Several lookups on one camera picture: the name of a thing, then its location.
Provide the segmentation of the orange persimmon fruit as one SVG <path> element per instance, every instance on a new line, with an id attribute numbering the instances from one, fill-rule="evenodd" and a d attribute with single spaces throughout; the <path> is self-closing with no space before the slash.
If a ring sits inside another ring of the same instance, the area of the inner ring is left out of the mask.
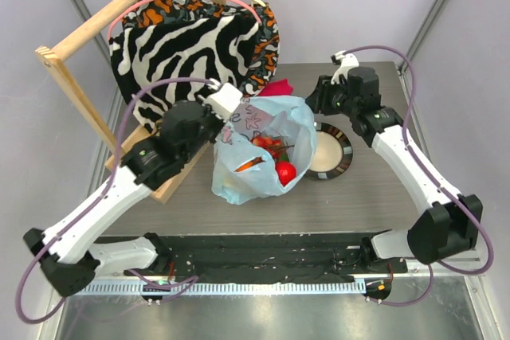
<path id="1" fill-rule="evenodd" d="M 255 165 L 258 165 L 263 162 L 264 162 L 264 159 L 262 157 L 256 157 L 256 158 L 244 163 L 243 165 L 239 166 L 235 171 L 242 172 L 242 171 L 245 171 L 245 170 L 247 170 L 251 167 L 254 167 Z"/>

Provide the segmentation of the light blue cartoon plastic bag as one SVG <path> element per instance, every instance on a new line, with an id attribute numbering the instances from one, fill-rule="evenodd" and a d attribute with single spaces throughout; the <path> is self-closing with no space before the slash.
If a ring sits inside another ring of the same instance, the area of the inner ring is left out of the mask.
<path id="1" fill-rule="evenodd" d="M 283 139 L 290 162 L 296 167 L 296 178 L 282 186 L 275 170 L 276 162 L 251 139 L 262 135 Z M 304 99 L 297 96 L 254 97 L 242 102 L 223 127 L 214 144 L 212 192 L 233 205 L 254 198 L 276 197 L 290 191 L 302 179 L 316 152 L 314 114 Z M 263 163 L 245 171 L 235 170 L 256 157 Z M 234 180 L 236 187 L 224 188 L 224 178 Z"/>

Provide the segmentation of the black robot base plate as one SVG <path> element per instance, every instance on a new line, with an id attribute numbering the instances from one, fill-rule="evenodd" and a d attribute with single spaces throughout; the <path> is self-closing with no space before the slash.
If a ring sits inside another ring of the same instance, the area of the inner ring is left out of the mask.
<path id="1" fill-rule="evenodd" d="M 197 276 L 201 283 L 349 283 L 361 274 L 404 274 L 402 258 L 379 259 L 370 233 L 164 236 L 171 257 L 143 276 Z"/>

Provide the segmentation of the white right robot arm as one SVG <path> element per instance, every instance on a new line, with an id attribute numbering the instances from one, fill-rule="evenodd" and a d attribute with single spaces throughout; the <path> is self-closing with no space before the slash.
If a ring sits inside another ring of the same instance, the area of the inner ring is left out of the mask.
<path id="1" fill-rule="evenodd" d="M 410 229 L 387 230 L 371 238 L 360 263 L 378 272 L 389 258 L 412 257 L 432 264 L 473 249 L 483 205 L 447 182 L 411 137 L 404 138 L 402 117 L 382 105 L 379 77 L 369 67 L 319 76 L 306 104 L 316 114 L 345 115 L 352 130 L 394 171 L 410 195 L 419 217 Z"/>

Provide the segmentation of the yellow pear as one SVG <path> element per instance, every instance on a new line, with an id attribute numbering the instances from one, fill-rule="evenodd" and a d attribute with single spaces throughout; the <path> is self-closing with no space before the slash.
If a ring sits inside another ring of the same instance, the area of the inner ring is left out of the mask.
<path id="1" fill-rule="evenodd" d="M 235 184 L 234 180 L 232 180 L 230 178 L 224 178 L 222 181 L 222 186 L 224 188 L 233 189 L 236 187 L 236 184 Z"/>

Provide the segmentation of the red yellow cherry bunch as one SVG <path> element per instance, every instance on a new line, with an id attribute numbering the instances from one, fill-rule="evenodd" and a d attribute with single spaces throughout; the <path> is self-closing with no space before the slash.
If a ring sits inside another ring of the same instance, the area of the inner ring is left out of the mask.
<path id="1" fill-rule="evenodd" d="M 251 143 L 269 152 L 275 162 L 289 162 L 288 149 L 293 145 L 287 145 L 283 139 L 258 135 L 251 140 Z"/>

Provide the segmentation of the red apple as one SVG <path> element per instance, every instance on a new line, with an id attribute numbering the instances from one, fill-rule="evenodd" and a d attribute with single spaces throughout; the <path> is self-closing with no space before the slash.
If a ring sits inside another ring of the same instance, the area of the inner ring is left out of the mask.
<path id="1" fill-rule="evenodd" d="M 275 170 L 282 186 L 296 178 L 296 167 L 291 162 L 279 161 L 275 164 Z"/>

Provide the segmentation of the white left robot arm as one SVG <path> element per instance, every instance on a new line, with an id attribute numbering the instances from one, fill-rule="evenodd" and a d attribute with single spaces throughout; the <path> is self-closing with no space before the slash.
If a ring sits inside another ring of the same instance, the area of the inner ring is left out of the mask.
<path id="1" fill-rule="evenodd" d="M 46 279 L 62 297 L 75 295 L 97 276 L 128 269 L 162 275 L 171 250 L 155 233 L 98 244 L 96 239 L 133 205 L 178 175 L 207 142 L 214 142 L 234 109 L 217 101 L 179 101 L 165 113 L 159 131 L 138 141 L 111 177 L 65 219 L 24 241 Z"/>

